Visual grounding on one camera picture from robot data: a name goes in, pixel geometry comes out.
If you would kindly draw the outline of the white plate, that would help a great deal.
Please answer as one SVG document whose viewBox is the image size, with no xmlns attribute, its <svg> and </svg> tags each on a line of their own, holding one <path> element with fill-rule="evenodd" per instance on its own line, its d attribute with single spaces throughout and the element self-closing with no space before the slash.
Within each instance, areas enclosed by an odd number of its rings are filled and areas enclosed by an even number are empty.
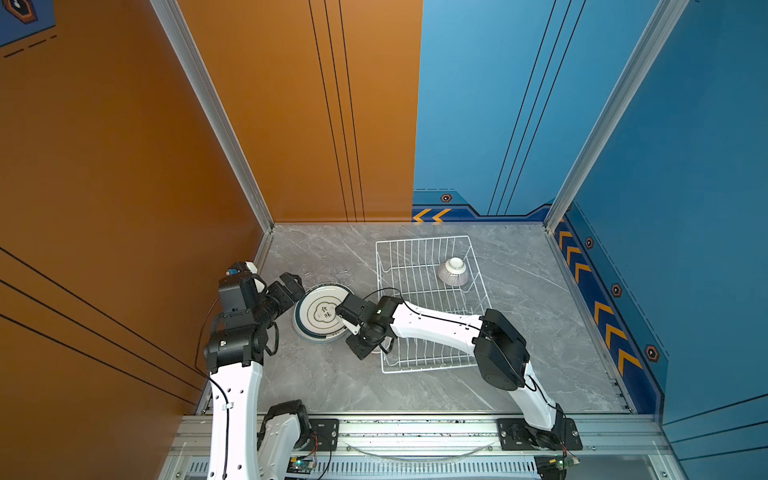
<svg viewBox="0 0 768 480">
<path fill-rule="evenodd" d="M 336 314 L 352 291 L 337 283 L 324 283 L 310 288 L 295 305 L 293 328 L 300 338 L 313 343 L 329 343 L 344 338 L 348 329 Z"/>
</svg>

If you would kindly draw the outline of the white wire dish rack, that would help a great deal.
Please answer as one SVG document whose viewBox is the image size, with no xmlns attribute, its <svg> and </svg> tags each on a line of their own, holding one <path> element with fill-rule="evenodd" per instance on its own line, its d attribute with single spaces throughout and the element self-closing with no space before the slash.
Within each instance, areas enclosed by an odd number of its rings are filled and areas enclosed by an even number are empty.
<svg viewBox="0 0 768 480">
<path fill-rule="evenodd" d="M 466 266 L 468 280 L 449 285 L 439 268 L 452 258 Z M 377 288 L 380 294 L 402 293 L 405 300 L 433 311 L 481 315 L 491 307 L 471 239 L 467 235 L 381 240 L 375 244 Z M 472 354 L 421 339 L 396 339 L 380 354 L 385 374 L 448 370 L 476 364 Z"/>
</svg>

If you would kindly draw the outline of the white small bowl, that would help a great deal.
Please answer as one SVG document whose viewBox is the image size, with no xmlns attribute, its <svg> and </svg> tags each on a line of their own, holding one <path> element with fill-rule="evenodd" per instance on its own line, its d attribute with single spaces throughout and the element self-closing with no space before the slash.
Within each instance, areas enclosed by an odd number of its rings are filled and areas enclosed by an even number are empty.
<svg viewBox="0 0 768 480">
<path fill-rule="evenodd" d="M 448 287 L 458 288 L 466 285 L 470 272 L 466 262 L 459 257 L 452 257 L 442 263 L 437 269 L 437 278 Z"/>
</svg>

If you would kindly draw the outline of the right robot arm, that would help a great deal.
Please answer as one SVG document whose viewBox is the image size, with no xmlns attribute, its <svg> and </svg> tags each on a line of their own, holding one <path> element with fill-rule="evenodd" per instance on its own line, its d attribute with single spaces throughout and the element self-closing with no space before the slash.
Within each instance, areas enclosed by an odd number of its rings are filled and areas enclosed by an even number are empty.
<svg viewBox="0 0 768 480">
<path fill-rule="evenodd" d="M 346 343 L 361 360 L 386 339 L 416 339 L 445 345 L 475 359 L 484 381 L 507 391 L 520 408 L 529 441 L 538 449 L 565 447 L 566 416 L 544 390 L 527 342 L 498 310 L 458 315 L 426 309 L 400 297 L 377 303 L 349 294 L 335 307 L 350 331 Z"/>
</svg>

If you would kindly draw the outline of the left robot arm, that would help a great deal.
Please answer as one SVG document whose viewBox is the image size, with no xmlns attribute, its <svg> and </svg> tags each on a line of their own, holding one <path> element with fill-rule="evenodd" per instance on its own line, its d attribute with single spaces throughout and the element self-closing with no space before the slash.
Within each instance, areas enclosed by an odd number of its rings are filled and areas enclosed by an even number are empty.
<svg viewBox="0 0 768 480">
<path fill-rule="evenodd" d="M 203 355 L 211 384 L 213 424 L 210 479 L 283 479 L 294 448 L 310 435 L 299 400 L 270 407 L 258 419 L 265 356 L 277 353 L 269 331 L 304 295 L 301 279 L 284 273 L 268 285 L 251 262 L 230 266 L 218 284 L 222 311 L 213 320 Z"/>
</svg>

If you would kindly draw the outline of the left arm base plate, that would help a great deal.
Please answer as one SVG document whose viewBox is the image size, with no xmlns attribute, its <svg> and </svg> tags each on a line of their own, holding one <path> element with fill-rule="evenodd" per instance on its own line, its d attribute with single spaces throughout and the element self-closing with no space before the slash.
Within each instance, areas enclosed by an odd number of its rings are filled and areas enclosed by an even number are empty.
<svg viewBox="0 0 768 480">
<path fill-rule="evenodd" d="M 335 452 L 339 440 L 338 418 L 310 418 L 308 430 L 300 434 L 296 449 L 302 452 Z"/>
</svg>

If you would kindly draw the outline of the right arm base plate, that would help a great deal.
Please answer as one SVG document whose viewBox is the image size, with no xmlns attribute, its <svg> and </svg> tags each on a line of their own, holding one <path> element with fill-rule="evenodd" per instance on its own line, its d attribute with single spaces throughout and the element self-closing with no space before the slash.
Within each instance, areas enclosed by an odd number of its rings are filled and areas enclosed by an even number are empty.
<svg viewBox="0 0 768 480">
<path fill-rule="evenodd" d="M 503 451 L 581 451 L 583 443 L 576 423 L 564 417 L 553 431 L 529 426 L 524 419 L 496 420 L 497 433 Z"/>
</svg>

